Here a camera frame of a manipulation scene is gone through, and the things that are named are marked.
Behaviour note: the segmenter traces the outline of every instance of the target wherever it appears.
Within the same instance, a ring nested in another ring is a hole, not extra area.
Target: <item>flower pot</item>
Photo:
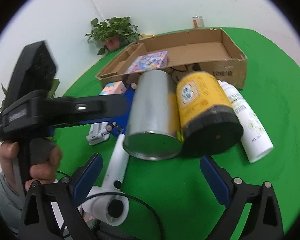
[[[105,41],[104,43],[109,51],[115,51],[120,48],[120,40],[118,36],[114,36],[109,41]]]

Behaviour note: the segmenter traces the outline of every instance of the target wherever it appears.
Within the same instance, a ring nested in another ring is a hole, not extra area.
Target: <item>silver metal can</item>
[[[176,85],[162,70],[143,73],[128,120],[123,149],[143,160],[178,155],[182,148]]]

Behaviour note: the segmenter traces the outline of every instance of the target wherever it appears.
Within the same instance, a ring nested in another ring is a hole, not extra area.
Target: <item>potted plant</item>
[[[88,42],[90,39],[94,39],[95,41],[102,41],[104,43],[98,55],[104,54],[106,50],[115,51],[122,45],[139,40],[140,34],[137,33],[137,26],[130,23],[130,17],[113,17],[103,22],[99,22],[95,18],[90,23],[93,29],[91,33],[85,35],[89,36]]]

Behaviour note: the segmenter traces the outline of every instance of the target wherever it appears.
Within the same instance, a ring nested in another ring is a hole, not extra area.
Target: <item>white wall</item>
[[[58,66],[61,96],[100,56],[84,35],[99,17],[91,0],[29,0],[0,36],[0,83],[9,84],[19,54],[27,44],[47,40]],[[0,85],[0,106],[4,94]]]
[[[253,29],[275,42],[300,66],[300,40],[269,0],[93,0],[104,18],[131,16],[139,33],[157,34],[192,28],[192,16],[206,27]]]

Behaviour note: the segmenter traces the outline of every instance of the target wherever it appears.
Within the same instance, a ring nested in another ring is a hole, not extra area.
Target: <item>screw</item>
[[[271,183],[270,183],[269,181],[266,181],[266,182],[265,182],[265,186],[266,186],[267,188],[270,188],[272,185],[271,185]]]
[[[131,83],[131,88],[132,89],[137,89],[138,85],[136,83]]]
[[[107,130],[108,132],[111,132],[111,131],[112,131],[112,126],[109,125],[109,124],[107,124],[107,125],[106,125],[106,130]]]
[[[240,179],[240,178],[234,178],[233,181],[234,181],[235,184],[241,184],[242,183],[242,179]]]
[[[31,186],[32,186],[32,187],[35,187],[35,186],[37,186],[38,184],[39,184],[39,181],[38,181],[38,180],[34,180],[34,181],[32,181]]]
[[[62,179],[61,179],[61,183],[63,183],[63,184],[66,184],[66,183],[68,183],[69,182],[69,177],[63,177]]]

